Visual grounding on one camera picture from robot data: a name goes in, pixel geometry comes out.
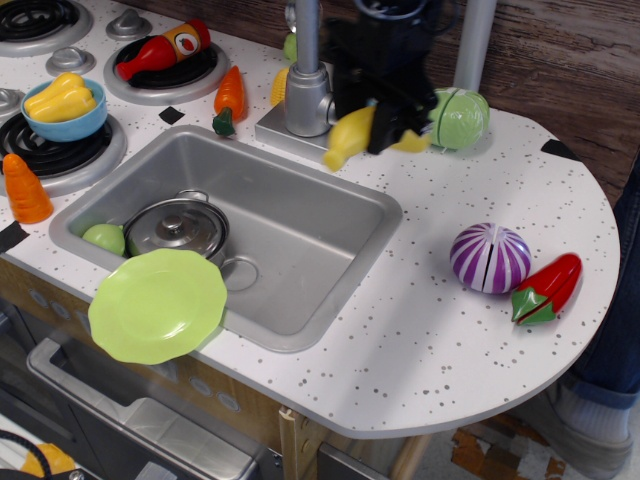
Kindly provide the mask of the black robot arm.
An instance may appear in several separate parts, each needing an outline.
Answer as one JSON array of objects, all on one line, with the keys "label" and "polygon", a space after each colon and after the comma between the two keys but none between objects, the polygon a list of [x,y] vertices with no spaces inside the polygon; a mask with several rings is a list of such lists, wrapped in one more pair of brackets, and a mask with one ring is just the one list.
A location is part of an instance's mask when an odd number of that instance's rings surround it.
[{"label": "black robot arm", "polygon": [[333,63],[333,97],[342,118],[373,102],[367,151],[379,154],[405,131],[429,130],[437,97],[425,70],[441,1],[357,1],[355,22],[325,21],[325,52]]}]

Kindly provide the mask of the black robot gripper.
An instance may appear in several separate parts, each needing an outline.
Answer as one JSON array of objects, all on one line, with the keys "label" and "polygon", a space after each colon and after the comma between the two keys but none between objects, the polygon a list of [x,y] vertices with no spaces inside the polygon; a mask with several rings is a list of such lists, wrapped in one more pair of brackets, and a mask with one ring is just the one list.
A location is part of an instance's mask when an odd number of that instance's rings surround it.
[{"label": "black robot gripper", "polygon": [[437,23],[436,9],[378,9],[360,12],[355,21],[325,21],[336,117],[376,105],[368,153],[425,150],[419,111],[436,105],[424,61]]}]

